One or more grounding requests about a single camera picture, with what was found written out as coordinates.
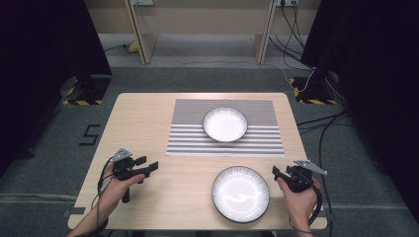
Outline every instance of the black wire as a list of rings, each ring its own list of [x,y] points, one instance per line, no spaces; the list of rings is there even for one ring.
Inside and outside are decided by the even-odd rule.
[[[295,51],[295,50],[293,50],[292,48],[289,48],[289,47],[287,47],[285,44],[283,44],[281,41],[280,41],[280,39],[278,39],[278,36],[277,35],[275,35],[275,38],[277,39],[277,41],[278,41],[278,43],[280,43],[285,49],[287,49],[287,50],[289,50],[289,51],[292,51],[292,52],[294,52],[294,53],[296,53],[296,54],[298,54],[298,55],[301,55],[301,53],[300,52],[298,52],[298,51]]]
[[[103,179],[102,179],[102,181],[104,181],[104,180],[108,179],[109,177],[112,177],[113,175],[114,175],[114,174],[111,174],[111,175],[109,175],[109,176],[107,176],[107,177],[103,178]]]
[[[323,204],[323,197],[321,196],[320,190],[315,186],[313,182],[311,182],[306,176],[304,176],[299,171],[296,171],[296,173],[311,185],[315,192],[315,195],[317,196],[317,206],[308,220],[308,225],[311,225],[314,222],[315,218],[317,218],[318,213],[320,212],[321,205]]]
[[[312,126],[312,127],[302,127],[302,128],[299,128],[299,129],[306,129],[306,131],[301,132],[300,135],[306,134],[308,132],[311,132],[313,130],[316,130],[316,129],[318,129],[318,128],[322,127],[322,126],[325,126],[325,125],[327,125],[327,124],[319,124],[319,125]],[[350,124],[342,124],[342,123],[332,123],[332,125],[352,126]]]
[[[295,57],[294,55],[292,55],[292,54],[290,54],[289,52],[287,52],[287,51],[284,51],[282,48],[280,48],[276,43],[274,43],[274,41],[272,40],[272,38],[271,37],[269,37],[269,40],[271,41],[271,43],[277,48],[277,50],[279,50],[280,52],[282,52],[282,53],[285,53],[286,55],[288,55],[289,57],[291,57],[292,59],[294,59],[294,60],[296,60],[297,62],[299,62],[299,63],[301,63],[302,65],[304,65],[304,66],[306,66],[306,67],[308,67],[309,69],[311,69],[311,70],[307,70],[307,69],[304,69],[304,68],[296,68],[296,67],[294,67],[295,69],[299,69],[299,70],[305,70],[305,71],[314,71],[314,68],[312,68],[311,66],[309,66],[309,65],[307,65],[307,64],[305,64],[305,63],[303,63],[303,62],[301,62],[300,60],[299,60],[299,58],[297,58],[297,57]]]
[[[331,125],[333,123],[333,121],[335,119],[337,119],[339,116],[341,116],[342,114],[345,114],[345,111],[342,111],[341,113],[339,113],[338,115],[336,115],[323,129],[323,131],[321,132],[320,135],[320,141],[318,144],[318,164],[319,164],[319,168],[323,169],[323,163],[322,163],[322,158],[321,158],[321,145],[323,142],[323,137],[324,137],[324,133],[326,132],[326,129],[329,127],[329,125]],[[326,195],[326,200],[327,200],[327,205],[329,208],[329,214],[330,216],[333,216],[333,210],[332,210],[332,205],[330,203],[330,197],[329,197],[329,193],[327,192],[327,186],[326,186],[326,181],[324,179],[324,176],[321,176],[321,181],[323,183],[323,189],[324,189],[324,194]],[[332,231],[333,231],[333,220],[329,219],[329,236],[332,236]]]
[[[289,27],[290,27],[290,30],[291,30],[291,36],[294,36],[294,37],[295,37],[295,39],[296,39],[296,40],[299,42],[299,44],[301,45],[301,47],[304,47],[304,44],[302,43],[302,41],[300,41],[300,40],[299,40],[299,38],[296,36],[295,32],[293,31],[293,28],[291,27],[290,21],[288,20],[288,18],[287,18],[287,16],[286,16],[286,13],[284,12],[284,8],[281,8],[281,11],[283,12],[284,18],[286,19],[287,24],[288,24],[288,25],[289,25]]]
[[[287,63],[287,60],[286,60],[286,54],[285,54],[285,52],[287,52],[287,48],[289,48],[289,43],[290,43],[290,40],[291,40],[291,38],[292,38],[292,36],[293,35],[290,35],[290,37],[289,37],[289,39],[288,39],[288,41],[287,41],[287,43],[286,43],[286,46],[285,46],[285,48],[284,48],[284,53],[283,53],[283,59],[284,59],[284,63],[286,64],[286,66],[288,66],[288,67],[291,67],[290,65],[288,65],[288,63]]]
[[[105,171],[106,171],[106,169],[107,169],[107,167],[108,167],[109,163],[111,162],[111,159],[112,159],[112,157],[110,157],[110,158],[106,161],[106,163],[105,163],[105,165],[104,165],[104,168],[102,169],[101,177],[99,178],[99,182],[98,182],[98,193],[99,193],[99,189],[102,187],[103,181],[105,180],[105,179],[102,179],[102,177],[104,177],[104,175],[105,175]]]
[[[90,208],[93,209],[93,204],[95,203],[96,198],[98,198],[99,194],[95,195],[95,198],[93,198],[92,203],[90,204]]]
[[[303,125],[303,124],[307,124],[307,123],[312,123],[312,122],[316,122],[316,121],[320,121],[320,120],[332,119],[332,118],[335,118],[336,116],[340,115],[341,113],[336,114],[336,115],[333,115],[333,116],[328,116],[328,117],[323,117],[323,118],[316,118],[316,119],[309,120],[309,121],[302,121],[302,122],[297,123],[296,125],[299,126],[299,125]]]
[[[111,230],[111,232],[108,233],[106,237],[111,237],[111,235],[114,233],[114,230]]]
[[[299,27],[298,27],[298,21],[296,20],[296,16],[298,15],[298,6],[294,1],[293,2],[293,16],[294,16],[294,22],[296,25],[296,32],[298,33],[298,37],[300,42],[302,43],[301,35],[299,34]]]
[[[295,230],[296,232],[299,232],[299,233],[304,233],[304,234],[310,234],[310,235],[312,235],[312,236],[314,236],[314,237],[315,237],[315,235],[314,235],[313,233],[311,233],[311,232],[308,232],[308,231],[303,231],[303,230],[299,230],[299,229],[296,229],[295,227],[293,227],[293,223],[291,222],[291,219],[289,219],[289,223],[290,223],[290,227],[291,227],[293,230]]]
[[[133,43],[134,43],[134,41],[130,42],[129,44],[123,44],[123,45],[117,45],[117,46],[109,47],[107,49],[104,49],[104,51],[109,51],[109,50],[117,48],[117,47],[123,47],[126,50],[126,52],[128,52],[128,50],[126,48]]]

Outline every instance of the cable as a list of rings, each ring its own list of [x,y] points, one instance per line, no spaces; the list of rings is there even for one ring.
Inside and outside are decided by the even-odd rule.
[[[299,41],[302,43],[301,35],[299,34],[298,21],[296,20],[296,16],[298,15],[298,6],[296,5],[294,1],[292,1],[292,3],[293,3],[293,16],[294,16],[294,23],[296,25],[296,32],[298,33]]]
[[[316,118],[316,119],[309,120],[309,121],[302,121],[302,122],[297,123],[296,125],[297,125],[297,126],[299,126],[299,125],[303,125],[303,124],[307,124],[307,123],[312,123],[312,122],[316,122],[316,121],[320,121],[320,120],[332,119],[332,118],[336,117],[337,115],[334,115],[334,116],[328,116],[328,117],[323,117],[323,118]]]
[[[304,65],[304,66],[306,66],[307,68],[309,68],[309,69],[311,69],[311,71],[314,71],[314,68],[313,67],[311,67],[311,66],[309,66],[309,65],[307,65],[307,64],[305,64],[305,63],[303,63],[303,62],[301,62],[300,60],[299,60],[299,58],[297,58],[296,56],[294,56],[294,55],[292,55],[292,54],[290,54],[289,52],[287,52],[286,50],[283,50],[282,48],[280,48],[276,43],[274,43],[274,41],[272,40],[272,38],[271,37],[269,37],[269,41],[280,51],[280,52],[282,52],[282,53],[284,53],[284,54],[286,54],[286,55],[288,55],[289,57],[291,57],[291,58],[293,58],[294,60],[296,60],[297,62],[299,62],[299,63],[301,63],[302,65]]]
[[[99,182],[98,182],[98,193],[99,193],[100,188],[101,188],[101,187],[102,187],[102,185],[103,185],[103,181],[105,180],[105,179],[102,179],[102,178],[103,178],[103,177],[104,177],[104,175],[105,175],[105,172],[106,172],[106,170],[107,170],[107,168],[108,168],[109,163],[111,162],[111,159],[112,159],[112,157],[110,157],[110,158],[106,161],[106,163],[105,163],[105,165],[104,165],[104,168],[102,168],[102,173],[101,173],[101,176],[100,176],[100,178],[99,178]]]
[[[315,237],[315,235],[314,235],[313,233],[311,233],[311,232],[308,232],[308,231],[303,231],[303,230],[299,230],[299,229],[296,229],[295,227],[293,227],[293,223],[291,222],[291,219],[290,219],[290,218],[289,218],[289,224],[290,224],[290,227],[291,227],[294,231],[299,232],[299,233],[304,233],[304,234],[310,234],[310,235],[312,235],[312,236],[314,236],[314,237]]]
[[[287,50],[292,51],[292,52],[294,52],[294,53],[296,53],[296,54],[298,54],[298,55],[302,55],[302,53],[301,53],[301,52],[298,52],[298,51],[295,51],[295,50],[293,50],[293,49],[291,49],[291,48],[289,48],[289,47],[286,47],[286,45],[285,45],[285,44],[283,44],[283,43],[280,41],[280,39],[278,39],[278,35],[275,35],[275,38],[277,39],[278,43],[279,43],[280,45],[282,45],[284,48],[286,48]]]
[[[332,123],[333,123],[333,121],[335,120],[335,119],[337,119],[339,116],[341,116],[342,114],[345,114],[346,113],[346,110],[344,110],[344,111],[342,111],[341,113],[339,113],[338,115],[336,115],[325,127],[324,127],[324,129],[323,129],[323,131],[321,132],[321,135],[320,135],[320,141],[319,141],[319,144],[318,144],[318,164],[319,164],[319,168],[320,169],[323,169],[323,163],[322,163],[322,157],[321,157],[321,145],[322,145],[322,142],[323,142],[323,137],[324,137],[324,134],[325,134],[325,132],[326,132],[326,129],[329,127],[329,125],[331,125]],[[324,176],[322,175],[321,176],[321,181],[322,181],[322,183],[323,183],[323,189],[324,189],[324,194],[326,195],[326,200],[327,200],[327,205],[328,205],[328,208],[329,208],[329,214],[331,215],[331,216],[333,216],[333,210],[332,210],[332,205],[331,205],[331,203],[330,203],[330,197],[329,197],[329,193],[327,192],[327,187],[326,187],[326,181],[325,181],[325,179],[324,179]],[[332,236],[332,232],[333,232],[333,220],[329,220],[329,236],[331,237]]]
[[[96,200],[96,198],[98,198],[98,196],[99,196],[99,194],[96,194],[95,197],[93,198],[92,203],[90,204],[91,209],[93,209],[93,206],[95,204],[95,200]]]
[[[283,59],[284,59],[284,63],[286,64],[286,66],[289,66],[287,64],[287,60],[286,60],[286,53],[287,53],[287,48],[289,48],[288,45],[290,44],[290,40],[291,40],[292,36],[293,35],[290,35],[290,37],[289,37],[289,39],[286,43],[286,46],[284,48]]]
[[[341,126],[352,126],[352,125],[349,125],[349,124],[341,124],[341,123],[331,123],[332,125],[341,125]],[[299,135],[303,135],[303,134],[306,134],[306,133],[308,133],[308,132],[311,132],[311,131],[313,131],[313,130],[315,130],[315,129],[318,129],[318,128],[320,128],[320,127],[322,127],[322,126],[325,126],[326,124],[320,124],[320,125],[317,125],[317,126],[313,126],[313,127],[305,127],[305,128],[299,128],[299,129],[307,129],[307,131],[303,131],[303,132],[301,132]]]
[[[346,98],[344,96],[342,96],[333,86],[332,84],[329,82],[329,80],[327,80],[327,78],[324,80],[328,87],[327,87],[327,92],[329,93],[329,95],[339,104],[346,106],[346,103],[348,103],[348,101],[346,100]],[[340,102],[339,100],[336,100],[334,94],[338,95],[340,99],[342,99],[344,101],[344,103]]]
[[[287,18],[287,16],[286,16],[286,13],[284,12],[284,7],[282,7],[282,8],[281,8],[281,11],[283,12],[284,18],[286,19],[287,24],[288,24],[288,25],[289,25],[289,27],[290,27],[290,30],[291,30],[291,36],[294,36],[294,37],[295,37],[295,39],[296,39],[296,40],[299,42],[299,44],[301,45],[301,47],[302,47],[302,48],[304,48],[304,44],[302,43],[302,41],[300,41],[300,40],[299,40],[299,38],[296,36],[295,32],[293,31],[293,28],[292,28],[292,26],[291,26],[291,24],[290,24],[290,21],[288,20],[288,18]]]
[[[315,186],[315,184],[313,182],[311,182],[306,176],[304,176],[302,173],[300,173],[299,171],[295,171],[301,178],[303,178],[306,182],[308,182],[311,187],[314,189],[314,192],[317,196],[317,206],[314,210],[314,212],[311,214],[311,217],[308,219],[308,225],[311,225],[313,223],[313,221],[315,220],[315,218],[317,217],[318,213],[320,212],[321,209],[321,205],[323,203],[323,198],[321,196],[321,192],[320,190]]]
[[[109,47],[109,48],[107,48],[107,49],[104,49],[104,51],[109,51],[109,50],[114,49],[114,48],[117,48],[117,47],[123,47],[123,48],[126,50],[126,52],[129,52],[126,48],[127,48],[128,46],[130,46],[131,44],[133,44],[134,42],[135,42],[135,41],[132,41],[132,42],[130,42],[129,44],[123,44],[123,45],[117,45],[117,46]]]
[[[111,230],[109,233],[108,233],[108,235],[107,235],[107,237],[111,237],[111,235],[114,233],[114,230]]]

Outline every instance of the striped mat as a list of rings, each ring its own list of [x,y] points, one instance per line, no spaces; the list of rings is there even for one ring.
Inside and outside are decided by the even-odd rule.
[[[231,107],[246,116],[248,129],[234,142],[217,142],[203,129],[207,112]],[[176,100],[166,155],[285,157],[272,101]]]

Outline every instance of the wrist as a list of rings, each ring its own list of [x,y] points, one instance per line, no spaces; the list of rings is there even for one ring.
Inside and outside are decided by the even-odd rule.
[[[293,229],[297,232],[298,237],[313,236],[306,218],[291,218]]]
[[[117,208],[118,203],[116,201],[110,201],[106,198],[99,198],[99,201],[96,203],[96,205],[93,207],[92,210],[95,210],[95,213],[98,214],[97,219],[102,221],[105,221],[112,212]]]

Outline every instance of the white bowl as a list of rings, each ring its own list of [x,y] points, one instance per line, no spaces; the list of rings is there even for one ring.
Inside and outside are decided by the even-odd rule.
[[[225,218],[237,223],[248,223],[265,213],[269,204],[269,189],[256,171],[233,166],[215,178],[212,200]]]
[[[234,108],[215,108],[204,117],[204,131],[217,141],[235,141],[242,137],[246,130],[246,117]]]

